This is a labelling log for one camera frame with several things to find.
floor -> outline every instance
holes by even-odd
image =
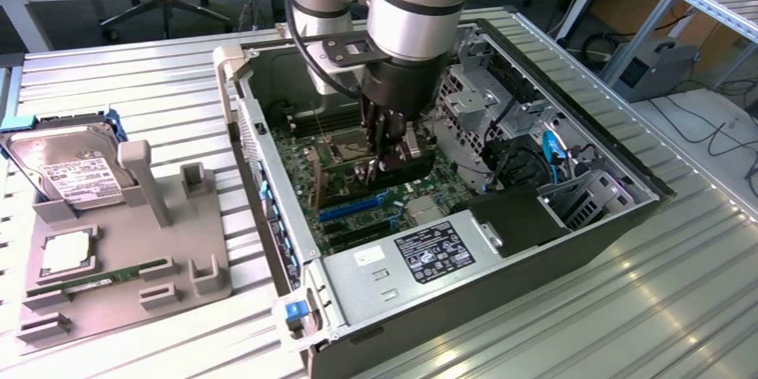
[[[185,0],[189,3],[198,4],[198,0]],[[238,13],[246,0],[210,0],[210,9],[224,14],[229,19],[237,22]],[[524,6],[524,0],[468,0],[467,8],[481,8],[491,6],[512,5],[523,15],[533,22],[540,28],[547,27],[547,23],[552,18],[551,28],[557,24],[563,16],[561,12],[553,14],[555,7],[559,0],[532,0],[531,5]],[[282,0],[269,0],[272,4],[273,17],[268,17],[264,27],[273,25],[273,20],[278,18],[282,20],[281,5]],[[105,15],[110,16],[125,11],[130,6],[129,0],[102,0],[101,5]],[[58,50],[74,49],[90,46],[102,46],[113,44],[108,42],[100,33],[98,17],[90,1],[69,1],[69,2],[49,2],[32,4],[32,8],[41,22],[41,26],[46,30],[50,43]],[[364,15],[363,10],[357,8],[353,11],[356,17]],[[205,36],[220,33],[222,31],[221,24],[189,14],[184,11],[173,13],[170,23],[172,37],[188,36]],[[160,40],[162,38],[162,15],[160,11],[152,11],[144,15],[128,20],[116,26],[118,31],[117,43],[136,43],[146,42],[150,40]],[[597,20],[593,16],[588,15],[580,27],[576,30],[572,43],[568,46],[569,51],[580,47],[581,41],[585,36],[595,32],[607,31],[609,27]],[[24,50],[24,45],[17,37],[13,26],[0,11],[0,54],[13,53]],[[732,50],[735,56],[740,51],[740,46]],[[742,79],[755,77],[755,69],[758,68],[758,55],[744,63],[742,68],[731,77]],[[712,69],[703,73],[698,73],[692,77],[704,83],[711,82],[720,70]],[[695,86],[688,87],[683,85],[684,90],[696,89]],[[739,106],[744,107],[750,102],[758,99],[758,88],[754,88],[744,96],[731,97],[731,101]]]

warning label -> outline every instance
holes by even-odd
[[[476,262],[449,222],[395,239],[395,244],[421,284]]]
[[[41,169],[60,196],[69,203],[121,194],[118,181],[102,158],[48,164]]]

blue pcie slot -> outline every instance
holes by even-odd
[[[381,203],[384,203],[384,197],[387,196],[388,193],[389,193],[388,191],[384,191],[383,193],[375,195],[371,199],[356,201],[336,209],[324,210],[323,212],[319,213],[319,222],[327,222],[331,221],[332,219],[347,217],[352,213],[373,209]]]

desk leg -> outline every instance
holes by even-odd
[[[555,36],[555,40],[563,38],[563,36],[565,36],[565,34],[568,33],[568,28],[571,28],[571,25],[576,21],[576,16],[579,15],[579,11],[584,7],[585,3],[587,0],[576,0],[573,2],[573,6],[571,7],[571,9],[565,11],[565,20],[560,25],[560,30],[557,31],[557,36]]]
[[[52,51],[52,45],[45,30],[29,8],[28,0],[0,0],[5,14],[13,23],[13,28],[21,36],[29,52]]]

aluminum extrusion table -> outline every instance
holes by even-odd
[[[603,70],[603,80],[608,86],[613,86],[617,78],[625,70],[625,66],[631,62],[635,56],[636,49],[640,44],[647,40],[653,32],[655,26],[663,16],[668,13],[668,9],[674,4],[675,0],[660,0],[655,9],[649,13],[641,28],[636,32],[636,36],[628,43],[625,49],[617,54],[611,63],[608,64],[605,70]],[[739,65],[744,60],[752,55],[758,47],[758,0],[683,0],[692,8],[698,11],[706,13],[711,18],[714,18],[722,25],[734,30],[742,37],[744,37],[750,42],[750,46],[744,48],[742,54],[738,56],[735,61],[731,63],[726,73],[720,76],[715,86],[718,87],[726,78],[734,73]],[[671,30],[672,34],[676,34],[679,30],[675,28]]]
[[[755,375],[758,232],[750,215],[520,15],[489,9],[464,16],[476,17],[491,20],[679,196],[589,265],[360,377]],[[33,54],[14,70],[20,96],[12,108],[20,114],[109,102],[130,137],[154,147],[156,175],[197,160],[216,170],[236,291],[166,319],[24,358],[9,353],[32,215],[29,185],[10,168],[0,173],[0,376],[305,375],[300,357],[276,340],[273,285],[224,135],[210,62],[218,44],[276,37],[264,31]]]

